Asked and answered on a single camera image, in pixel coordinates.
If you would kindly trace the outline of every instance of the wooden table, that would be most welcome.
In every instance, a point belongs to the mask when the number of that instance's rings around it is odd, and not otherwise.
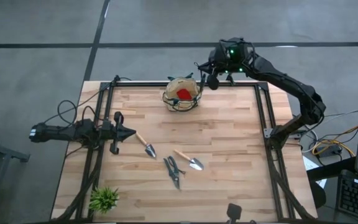
[[[99,85],[100,82],[85,82],[80,103],[95,94]],[[269,89],[276,122],[286,123],[292,118],[287,94],[273,85]],[[134,135],[119,143],[119,155],[111,154],[106,144],[99,186],[119,188],[120,201],[107,214],[97,213],[94,221],[225,222],[228,203],[242,207],[243,222],[276,221],[254,89],[205,88],[199,107],[187,113],[169,112],[161,100],[163,91],[162,87],[114,88],[110,119],[121,111],[124,126],[137,130],[152,143],[158,159],[151,159]],[[94,97],[81,106],[78,114],[87,105],[95,107],[96,101]],[[86,117],[93,119],[90,110]],[[68,152],[79,146],[70,143]],[[198,158],[205,170],[189,167],[174,149]],[[173,156],[179,168],[186,171],[186,175],[180,174],[181,190],[175,188],[163,163],[168,156]],[[292,192],[317,217],[300,148],[287,145],[283,156]],[[85,157],[86,149],[66,159],[52,218],[62,214],[78,193]],[[285,210],[283,193],[280,196]]]

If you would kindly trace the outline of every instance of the concrete floor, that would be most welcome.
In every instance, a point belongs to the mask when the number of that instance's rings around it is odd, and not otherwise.
[[[0,0],[0,44],[92,43],[103,2]],[[101,42],[214,42],[233,36],[255,42],[358,42],[358,0],[112,0]],[[90,79],[186,75],[196,71],[193,62],[207,60],[210,50],[99,49]],[[358,47],[261,47],[257,52],[313,85],[326,114],[358,109]],[[33,144],[27,137],[32,125],[56,113],[60,101],[78,100],[89,55],[90,49],[0,49],[0,142],[31,154],[27,164],[13,161],[9,167],[0,191],[0,223],[48,220],[67,143]],[[299,113],[296,99],[290,97],[290,103]],[[316,132],[340,133],[357,124],[358,114],[351,114]],[[357,138],[347,145],[356,151]],[[325,189],[333,207],[336,180]],[[322,220],[334,218],[330,208],[318,213]],[[354,223],[344,215],[336,220]]]

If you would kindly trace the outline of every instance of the trowel handle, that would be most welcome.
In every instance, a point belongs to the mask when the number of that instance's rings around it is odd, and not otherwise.
[[[177,149],[174,149],[174,151],[175,151],[175,153],[179,154],[179,156],[182,156],[183,158],[187,159],[188,161],[191,160],[190,157],[184,155],[183,152],[180,152],[180,151],[178,151]]]
[[[144,138],[142,138],[142,136],[140,136],[138,132],[136,132],[136,137],[142,142],[143,145],[147,145],[147,142],[144,140]]]

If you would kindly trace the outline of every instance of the green plant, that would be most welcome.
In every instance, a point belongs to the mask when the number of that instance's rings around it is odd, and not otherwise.
[[[118,189],[112,191],[108,187],[94,190],[91,194],[89,208],[95,212],[105,214],[108,210],[117,206],[116,202],[119,200],[117,191]]]

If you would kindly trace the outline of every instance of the red object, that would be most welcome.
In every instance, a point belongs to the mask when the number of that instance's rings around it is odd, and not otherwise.
[[[177,91],[177,95],[181,100],[191,100],[192,97],[187,89],[181,89]]]

